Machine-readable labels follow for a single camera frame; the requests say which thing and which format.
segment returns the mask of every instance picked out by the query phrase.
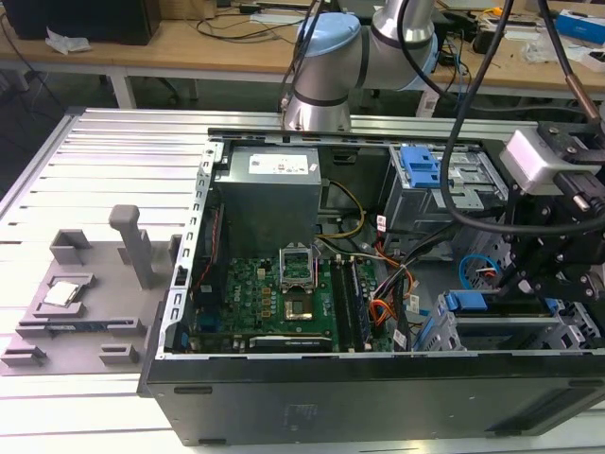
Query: ram slot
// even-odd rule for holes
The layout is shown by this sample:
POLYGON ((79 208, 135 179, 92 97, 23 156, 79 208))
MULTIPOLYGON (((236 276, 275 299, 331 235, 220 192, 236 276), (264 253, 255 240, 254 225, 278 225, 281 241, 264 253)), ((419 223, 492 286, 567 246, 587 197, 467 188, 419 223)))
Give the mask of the ram slot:
POLYGON ((343 265, 338 262, 330 263, 332 277, 332 298, 337 319, 338 346, 341 352, 354 349, 353 330, 349 310, 349 294, 347 292, 347 277, 343 265))
POLYGON ((354 263, 332 263, 330 267, 340 349, 363 352, 366 339, 370 335, 370 327, 368 322, 368 332, 364 337, 364 326, 360 318, 363 297, 354 263))
POLYGON ((370 318, 368 317, 368 308, 366 301, 361 291, 361 285, 359 284, 359 274, 357 273, 357 265, 351 264, 351 282, 353 284, 353 310, 354 310, 354 323, 355 332, 357 333, 357 341, 361 342, 361 349, 365 349, 366 343, 370 340, 370 318))

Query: green motherboard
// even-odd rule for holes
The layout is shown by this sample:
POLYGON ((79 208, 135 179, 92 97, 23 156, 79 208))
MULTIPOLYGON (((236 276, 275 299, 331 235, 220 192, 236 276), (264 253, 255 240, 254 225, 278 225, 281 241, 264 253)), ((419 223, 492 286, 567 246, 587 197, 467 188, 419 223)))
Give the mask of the green motherboard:
MULTIPOLYGON (((233 258, 228 267, 225 301, 219 310, 215 336, 276 335, 310 336, 332 340, 339 351, 337 319, 333 301, 330 260, 318 260, 314 270, 317 284, 313 291, 280 287, 278 258, 233 258)), ((358 280, 364 297, 376 288, 373 264, 358 261, 358 280)), ((305 277, 296 270, 296 277, 305 277)), ((198 333, 203 329, 194 329, 198 333)), ((390 339, 371 339, 373 351, 389 350, 390 339)))

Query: cpu chip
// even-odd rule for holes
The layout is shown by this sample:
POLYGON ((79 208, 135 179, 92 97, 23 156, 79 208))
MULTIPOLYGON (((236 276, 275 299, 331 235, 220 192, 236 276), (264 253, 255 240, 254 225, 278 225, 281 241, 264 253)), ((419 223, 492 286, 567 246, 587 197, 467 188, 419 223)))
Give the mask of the cpu chip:
POLYGON ((284 296, 284 313, 287 321, 313 320, 313 295, 289 291, 284 296))

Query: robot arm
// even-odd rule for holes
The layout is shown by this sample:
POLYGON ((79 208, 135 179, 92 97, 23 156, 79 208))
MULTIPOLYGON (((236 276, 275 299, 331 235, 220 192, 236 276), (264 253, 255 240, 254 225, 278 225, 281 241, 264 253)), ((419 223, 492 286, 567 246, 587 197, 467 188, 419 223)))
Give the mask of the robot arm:
MULTIPOLYGON (((348 131, 351 89, 404 90, 415 81, 417 75, 397 39, 402 2, 388 0, 370 27, 361 26, 349 14, 320 16, 285 107, 285 129, 348 131)), ((433 8, 433 2, 410 0, 403 21, 407 48, 427 72, 438 51, 431 22, 433 8)))

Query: blue plastic clip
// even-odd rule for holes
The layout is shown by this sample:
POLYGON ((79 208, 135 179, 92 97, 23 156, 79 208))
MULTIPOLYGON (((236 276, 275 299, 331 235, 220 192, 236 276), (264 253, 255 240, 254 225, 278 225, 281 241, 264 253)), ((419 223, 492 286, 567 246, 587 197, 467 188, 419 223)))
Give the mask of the blue plastic clip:
POLYGON ((487 310, 483 294, 478 291, 450 291, 445 295, 445 303, 451 311, 487 310))
POLYGON ((409 175, 413 188, 439 188, 441 163, 436 160, 428 148, 401 147, 401 165, 409 175))

